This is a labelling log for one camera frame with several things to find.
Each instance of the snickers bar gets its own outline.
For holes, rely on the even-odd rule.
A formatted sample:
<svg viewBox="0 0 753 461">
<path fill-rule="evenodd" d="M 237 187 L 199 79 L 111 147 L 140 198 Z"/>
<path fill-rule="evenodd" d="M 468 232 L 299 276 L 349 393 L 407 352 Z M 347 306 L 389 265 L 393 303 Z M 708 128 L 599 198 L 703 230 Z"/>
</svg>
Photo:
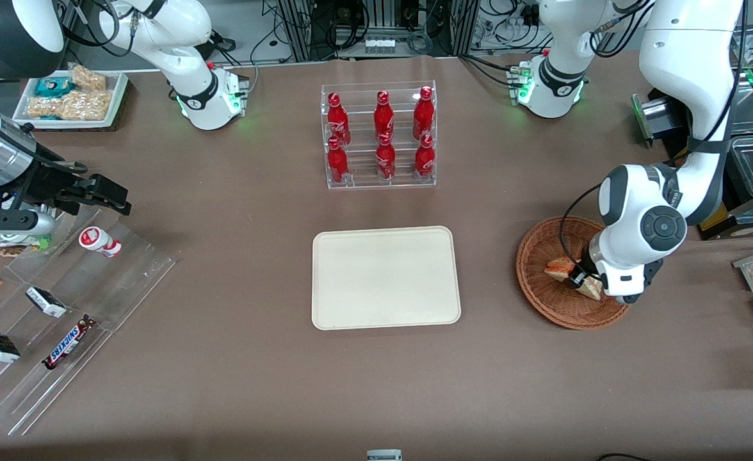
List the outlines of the snickers bar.
<svg viewBox="0 0 753 461">
<path fill-rule="evenodd" d="M 73 348 L 75 348 L 75 346 L 81 342 L 81 339 L 86 336 L 86 332 L 95 326 L 96 323 L 97 322 L 92 320 L 88 315 L 84 314 L 83 318 L 78 321 L 77 325 L 72 327 L 72 330 L 69 330 L 69 333 L 64 336 L 61 343 L 58 344 L 58 347 L 56 347 L 55 350 L 43 360 L 43 364 L 46 365 L 46 368 L 48 370 L 55 370 L 55 367 L 60 364 L 61 360 L 66 358 L 66 356 L 72 352 Z"/>
</svg>

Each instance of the wicker basket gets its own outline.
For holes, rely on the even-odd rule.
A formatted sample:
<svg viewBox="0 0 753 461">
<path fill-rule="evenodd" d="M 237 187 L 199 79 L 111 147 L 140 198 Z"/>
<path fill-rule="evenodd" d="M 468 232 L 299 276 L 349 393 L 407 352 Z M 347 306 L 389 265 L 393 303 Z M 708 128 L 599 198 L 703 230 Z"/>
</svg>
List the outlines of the wicker basket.
<svg viewBox="0 0 753 461">
<path fill-rule="evenodd" d="M 610 296 L 591 300 L 562 285 L 544 273 L 548 262 L 564 255 L 558 242 L 558 223 L 550 218 L 534 225 L 524 236 L 516 255 L 516 275 L 525 296 L 537 311 L 553 323 L 573 330 L 593 330 L 610 326 L 628 311 Z M 570 254 L 578 259 L 602 225 L 569 216 L 564 221 L 564 239 Z"/>
</svg>

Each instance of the bread slice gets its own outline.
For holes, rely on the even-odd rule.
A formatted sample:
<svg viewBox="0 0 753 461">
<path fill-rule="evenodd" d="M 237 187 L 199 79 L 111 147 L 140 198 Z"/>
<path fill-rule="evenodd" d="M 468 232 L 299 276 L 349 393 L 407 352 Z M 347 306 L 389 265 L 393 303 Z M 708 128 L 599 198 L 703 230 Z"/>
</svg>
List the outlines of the bread slice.
<svg viewBox="0 0 753 461">
<path fill-rule="evenodd" d="M 560 282 L 564 282 L 567 277 L 570 277 L 570 272 L 576 267 L 575 263 L 569 259 L 569 257 L 559 257 L 559 259 L 553 259 L 547 266 L 544 267 L 544 273 L 550 275 Z M 587 296 L 591 300 L 601 300 L 601 281 L 596 280 L 593 277 L 587 277 L 581 287 L 576 291 L 582 295 Z"/>
</svg>

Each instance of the white tray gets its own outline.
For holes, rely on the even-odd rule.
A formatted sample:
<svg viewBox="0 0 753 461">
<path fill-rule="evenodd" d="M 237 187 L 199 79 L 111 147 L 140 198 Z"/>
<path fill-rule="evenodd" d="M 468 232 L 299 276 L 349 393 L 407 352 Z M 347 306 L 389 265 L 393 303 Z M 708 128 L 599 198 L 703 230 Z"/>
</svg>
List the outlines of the white tray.
<svg viewBox="0 0 753 461">
<path fill-rule="evenodd" d="M 32 123 L 32 126 L 38 129 L 95 129 L 95 128 L 107 128 L 114 123 L 115 116 L 118 114 L 118 108 L 120 107 L 123 99 L 123 93 L 126 92 L 126 87 L 129 82 L 129 77 L 123 72 L 106 72 L 98 71 L 95 73 L 101 74 L 106 77 L 106 88 L 112 91 L 112 102 L 109 104 L 109 110 L 106 112 L 104 120 L 51 120 L 44 118 L 33 118 L 26 114 L 26 105 L 29 103 L 30 97 L 35 93 L 35 87 L 40 79 L 29 79 L 26 82 L 26 87 L 23 90 L 23 94 L 20 96 L 19 105 L 15 108 L 13 114 L 14 122 L 19 125 L 24 123 Z M 49 77 L 66 77 L 69 76 L 68 70 L 55 70 Z"/>
<path fill-rule="evenodd" d="M 456 322 L 462 308 L 450 230 L 436 225 L 318 234 L 311 309 L 320 330 Z"/>
</svg>

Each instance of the clear plastic container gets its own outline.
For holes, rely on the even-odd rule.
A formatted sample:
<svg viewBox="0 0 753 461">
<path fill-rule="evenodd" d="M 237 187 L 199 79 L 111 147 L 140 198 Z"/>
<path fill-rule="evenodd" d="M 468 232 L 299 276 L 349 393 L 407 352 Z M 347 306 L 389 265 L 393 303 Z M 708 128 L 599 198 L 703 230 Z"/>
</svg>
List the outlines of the clear plastic container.
<svg viewBox="0 0 753 461">
<path fill-rule="evenodd" d="M 0 334 L 10 336 L 20 352 L 13 364 L 0 362 L 0 426 L 10 435 L 22 435 L 36 422 L 175 263 L 118 223 L 114 213 L 82 209 L 73 218 L 58 226 L 66 240 L 54 251 L 26 250 L 1 275 L 0 295 L 7 291 L 0 298 Z M 121 253 L 110 258 L 78 245 L 87 224 L 119 239 Z M 51 292 L 67 312 L 61 318 L 41 312 L 26 297 L 29 286 Z M 46 370 L 41 361 L 84 314 L 97 324 L 55 370 Z"/>
<path fill-rule="evenodd" d="M 436 185 L 436 165 L 429 181 L 414 178 L 414 158 L 419 141 L 414 139 L 414 108 L 419 100 L 420 88 L 424 85 L 433 88 L 432 101 L 436 112 L 430 135 L 434 139 L 436 158 L 439 158 L 437 145 L 436 118 L 439 114 L 436 101 L 438 93 L 435 81 L 393 82 L 380 84 L 323 85 L 320 94 L 320 120 L 323 129 L 323 151 L 326 166 L 328 189 L 376 189 L 382 187 L 432 187 Z M 377 108 L 377 91 L 388 91 L 391 107 L 394 109 L 394 142 L 396 150 L 396 174 L 391 180 L 382 180 L 377 175 L 377 137 L 374 132 L 374 110 Z M 351 129 L 351 143 L 344 146 L 348 155 L 348 170 L 351 179 L 345 184 L 332 181 L 328 166 L 328 94 L 338 93 L 342 107 L 348 113 Z"/>
</svg>

